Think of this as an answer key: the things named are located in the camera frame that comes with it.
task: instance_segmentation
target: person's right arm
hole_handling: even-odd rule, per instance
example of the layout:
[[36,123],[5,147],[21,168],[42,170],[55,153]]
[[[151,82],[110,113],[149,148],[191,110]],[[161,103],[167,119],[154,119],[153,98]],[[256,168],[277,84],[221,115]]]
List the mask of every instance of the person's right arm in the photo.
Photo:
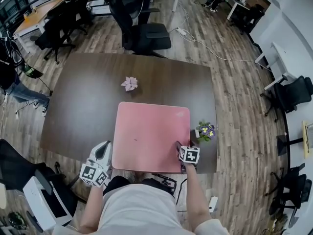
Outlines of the person's right arm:
[[192,164],[185,164],[187,172],[187,214],[192,231],[211,219],[209,204],[201,188],[197,172]]

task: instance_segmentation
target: blue jeans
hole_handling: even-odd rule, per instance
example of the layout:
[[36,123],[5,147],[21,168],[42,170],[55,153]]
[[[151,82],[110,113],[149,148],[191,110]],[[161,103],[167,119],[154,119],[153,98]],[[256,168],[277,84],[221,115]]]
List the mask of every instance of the blue jeans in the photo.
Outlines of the blue jeans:
[[24,84],[22,84],[22,82],[19,82],[18,85],[15,83],[11,84],[11,86],[6,89],[5,92],[8,95],[13,96],[19,103],[37,101],[43,106],[47,106],[50,101],[46,95],[31,91]]

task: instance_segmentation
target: wood plank flooring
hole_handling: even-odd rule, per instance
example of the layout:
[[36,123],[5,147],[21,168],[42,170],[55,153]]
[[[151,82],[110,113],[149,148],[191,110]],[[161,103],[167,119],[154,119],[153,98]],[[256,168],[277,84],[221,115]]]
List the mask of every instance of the wood plank flooring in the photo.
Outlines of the wood plank flooring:
[[[174,0],[156,0],[151,7],[160,9],[153,13],[151,22],[163,23],[168,31],[179,26],[186,18],[189,19],[181,26],[188,30],[199,41],[205,43],[218,56],[227,59],[254,60],[258,49],[252,45],[247,35],[240,35],[239,30],[229,26],[226,20],[230,8],[221,4],[217,13],[196,4],[196,0],[179,0],[177,11],[171,8]],[[107,52],[127,53],[121,47],[121,32],[111,16],[97,17],[94,25],[88,28],[88,35],[74,33],[73,43],[75,52]],[[27,62],[44,73],[42,79],[54,88],[56,81],[69,55],[69,49],[63,48],[59,53],[60,64],[56,65],[54,58],[44,61],[47,50],[40,50],[29,40],[34,32],[23,37],[33,53],[23,55]],[[271,171],[279,171],[286,167],[286,158],[277,157],[276,135],[284,133],[283,120],[274,123],[271,112],[264,117],[268,103],[259,97],[263,87],[271,82],[269,72],[260,69],[253,62],[230,62],[218,59],[200,43],[189,43],[183,40],[174,30],[170,33],[172,48],[158,53],[176,60],[205,65],[211,69],[216,101],[218,122],[218,158],[217,172],[199,175],[201,185],[208,201],[211,196],[217,196],[217,210],[213,217],[219,218],[231,235],[256,235],[266,227],[268,208],[271,198],[264,197],[270,185],[275,181],[270,177]],[[47,88],[38,79],[30,79],[22,75],[22,82],[32,90],[48,93]],[[59,161],[63,173],[69,182],[79,173],[81,162],[62,157],[58,154],[42,150],[39,147],[44,118],[41,107],[34,110],[32,106],[20,111],[20,119],[16,120],[15,110],[22,105],[10,98],[4,109],[0,106],[0,116],[3,122],[0,137],[10,142],[25,158],[33,163],[45,162],[53,167]],[[186,176],[173,176],[180,182]],[[74,191],[87,198],[89,189],[81,181],[74,186]],[[25,218],[25,210],[29,206],[22,193],[8,191],[8,207],[0,210],[0,215],[10,211],[19,211]],[[186,210],[186,191],[179,199],[178,210]],[[84,205],[79,204],[71,225],[79,226]],[[180,220],[185,228],[189,228],[186,212],[179,212]],[[30,225],[26,234],[36,234]]]

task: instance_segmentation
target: pink square board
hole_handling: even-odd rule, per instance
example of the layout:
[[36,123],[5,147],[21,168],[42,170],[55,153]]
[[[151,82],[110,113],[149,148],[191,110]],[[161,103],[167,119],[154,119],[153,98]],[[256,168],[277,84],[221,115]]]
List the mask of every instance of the pink square board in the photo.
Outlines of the pink square board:
[[189,133],[188,108],[121,102],[112,166],[121,170],[180,173],[176,141],[188,146]]

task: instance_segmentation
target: black railing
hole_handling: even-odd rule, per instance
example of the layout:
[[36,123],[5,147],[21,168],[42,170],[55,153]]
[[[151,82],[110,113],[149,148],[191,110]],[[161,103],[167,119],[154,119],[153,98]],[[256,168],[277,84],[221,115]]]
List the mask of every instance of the black railing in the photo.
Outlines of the black railing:
[[[38,1],[40,1],[40,0],[33,0],[33,1],[30,2],[29,4],[26,4],[26,5],[24,5],[23,7],[21,6],[21,8],[20,8],[17,12],[15,12],[15,13],[12,14],[12,15],[10,15],[10,16],[3,22],[2,26],[0,27],[0,32],[4,32],[4,31],[6,31],[7,29],[10,31],[10,29],[16,28],[16,25],[17,25],[17,24],[21,24],[21,23],[24,21],[23,14],[25,13],[25,11],[28,10],[29,12],[31,12],[30,6],[31,6],[32,4],[38,2]],[[41,4],[39,4],[39,5],[37,5],[37,7],[40,6],[40,5],[42,5],[42,4],[44,4],[44,3],[47,3],[47,2],[49,2],[49,1],[51,1],[51,0],[47,0],[47,1],[45,1],[45,2],[43,2],[43,3],[41,3]],[[93,6],[91,6],[91,7],[99,7],[99,6],[102,6],[102,5],[93,5]]]

